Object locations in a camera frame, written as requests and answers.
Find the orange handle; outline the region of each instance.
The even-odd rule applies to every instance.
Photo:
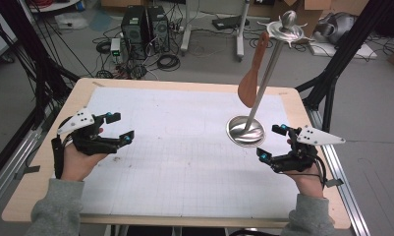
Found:
[[[252,69],[258,71],[263,60],[264,52],[266,51],[267,44],[269,43],[269,34],[263,32],[258,39],[257,47],[255,48],[254,57],[252,61]]]

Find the robotic hand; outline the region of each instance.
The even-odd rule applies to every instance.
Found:
[[[52,140],[53,155],[55,160],[55,176],[60,179],[64,167],[64,149],[68,141],[72,140],[78,151],[93,155],[96,153],[117,153],[118,148],[132,143],[135,131],[130,131],[119,136],[118,139],[102,138],[99,136],[99,128],[105,122],[107,124],[119,121],[120,113],[107,113],[99,116],[92,115],[84,108],[76,115],[67,118],[58,129],[58,135]],[[64,142],[60,135],[72,132]]]
[[[324,186],[327,182],[326,169],[322,159],[317,155],[315,146],[344,144],[345,140],[309,126],[305,126],[304,129],[294,129],[286,125],[273,125],[272,131],[283,136],[288,134],[291,150],[288,154],[272,156],[271,153],[257,148],[256,154],[259,161],[269,165],[276,173],[290,170],[303,172],[316,164],[319,170],[319,178],[322,186]],[[342,184],[342,181],[336,180],[334,185],[340,184]]]

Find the gray floor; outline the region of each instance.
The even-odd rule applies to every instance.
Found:
[[[97,61],[98,66],[101,65],[91,41],[121,23],[119,18],[110,18],[108,14],[97,9],[86,10],[83,16],[89,22],[88,28],[62,33],[91,71]],[[202,16],[198,16],[193,25],[213,30],[212,16]],[[251,28],[258,29],[254,21]],[[86,74],[62,42],[56,45],[68,70],[78,75]],[[369,46],[373,50],[381,48],[376,43],[369,43]],[[245,57],[240,63],[235,47],[234,37],[193,32],[190,52],[185,57],[180,56],[180,69],[169,73],[156,70],[155,76],[147,74],[145,79],[156,80],[157,77],[160,81],[237,85],[251,66],[253,49],[246,40]],[[261,75],[270,54],[271,49],[268,49],[260,68]],[[382,51],[376,54],[377,59],[368,62],[354,59],[341,75],[335,93],[331,133],[347,139],[346,144],[335,148],[370,234],[394,236],[394,66],[386,61],[388,56]],[[329,60],[312,56],[308,49],[300,52],[284,47],[270,85],[298,86],[319,75]],[[105,68],[111,70],[113,66],[109,64]],[[0,151],[34,107],[32,99],[28,79],[20,64],[0,63]],[[28,228],[28,224],[1,219],[1,212],[18,182],[13,181],[0,201],[0,235],[23,235]],[[103,225],[83,225],[82,229],[82,235],[103,235],[103,232]],[[354,233],[351,229],[337,230],[336,235]]]

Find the spatula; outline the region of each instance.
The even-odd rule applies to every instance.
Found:
[[[266,51],[268,41],[269,34],[267,34],[267,32],[263,32],[260,35],[257,47],[255,48],[252,67],[240,81],[239,88],[237,89],[237,94],[239,95],[240,100],[248,108],[252,108],[255,103],[258,69],[260,68],[261,61],[263,60],[263,55]]]

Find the wooden table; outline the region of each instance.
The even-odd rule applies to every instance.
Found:
[[[148,82],[148,81],[119,81],[102,79],[81,79],[77,82],[67,102],[58,115],[55,123],[39,148],[31,165],[40,165],[39,172],[26,174],[16,192],[3,211],[6,221],[29,222],[34,204],[42,199],[47,191],[48,180],[52,176],[53,153],[50,140],[55,138],[59,124],[69,116],[75,114],[89,102],[90,96],[96,88],[130,88],[130,89],[170,89],[170,90],[198,90],[215,92],[237,92],[237,86],[209,85],[190,83]],[[266,94],[280,95],[288,120],[293,127],[310,125],[310,120],[303,107],[298,92],[293,88],[267,88]],[[351,223],[340,198],[337,188],[325,188],[325,198],[330,200],[329,214],[334,221],[335,228],[349,228]],[[145,225],[178,225],[178,226],[221,226],[221,227],[283,227],[287,220],[252,219],[252,218],[204,218],[204,217],[172,217],[172,216],[130,216],[130,215],[82,215],[83,223],[105,224],[145,224]]]

